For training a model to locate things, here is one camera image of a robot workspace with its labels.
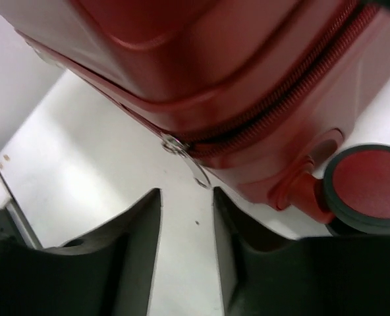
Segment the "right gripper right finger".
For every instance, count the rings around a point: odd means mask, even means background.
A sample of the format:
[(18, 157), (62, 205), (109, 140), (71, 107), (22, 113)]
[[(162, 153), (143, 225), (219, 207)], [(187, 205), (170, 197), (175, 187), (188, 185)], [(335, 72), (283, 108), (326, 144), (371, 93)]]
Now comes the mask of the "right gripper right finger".
[(390, 315), (390, 236), (288, 239), (213, 189), (226, 315)]

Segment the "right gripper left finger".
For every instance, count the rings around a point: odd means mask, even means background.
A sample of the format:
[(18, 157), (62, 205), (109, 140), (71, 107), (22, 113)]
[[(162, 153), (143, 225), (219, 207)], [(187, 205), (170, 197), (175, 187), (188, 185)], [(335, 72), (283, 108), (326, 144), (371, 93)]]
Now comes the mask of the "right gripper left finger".
[(52, 248), (18, 207), (1, 209), (0, 315), (147, 315), (160, 226), (157, 188)]

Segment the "silver zipper pull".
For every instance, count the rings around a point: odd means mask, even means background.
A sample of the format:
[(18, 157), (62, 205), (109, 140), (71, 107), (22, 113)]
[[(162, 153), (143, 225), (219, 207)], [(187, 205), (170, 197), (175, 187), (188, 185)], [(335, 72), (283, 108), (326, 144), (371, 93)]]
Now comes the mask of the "silver zipper pull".
[(162, 148), (173, 155), (179, 156), (191, 170), (195, 182), (207, 189), (211, 189), (211, 181), (204, 169), (187, 153), (188, 145), (183, 144), (174, 136), (161, 134)]

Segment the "red suitcase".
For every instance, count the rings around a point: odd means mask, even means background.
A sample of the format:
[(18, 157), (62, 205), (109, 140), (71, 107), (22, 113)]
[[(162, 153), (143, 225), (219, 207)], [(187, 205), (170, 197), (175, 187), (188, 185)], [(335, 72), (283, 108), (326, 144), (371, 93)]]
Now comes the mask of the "red suitcase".
[(248, 201), (337, 220), (313, 171), (390, 79), (359, 1), (49, 1), (16, 31)]

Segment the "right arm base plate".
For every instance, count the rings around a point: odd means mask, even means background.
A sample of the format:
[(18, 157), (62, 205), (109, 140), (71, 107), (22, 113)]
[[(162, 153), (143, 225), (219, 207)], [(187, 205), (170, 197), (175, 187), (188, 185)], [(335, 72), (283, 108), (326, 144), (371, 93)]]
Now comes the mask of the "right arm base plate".
[(0, 171), (0, 236), (32, 249), (43, 248)]

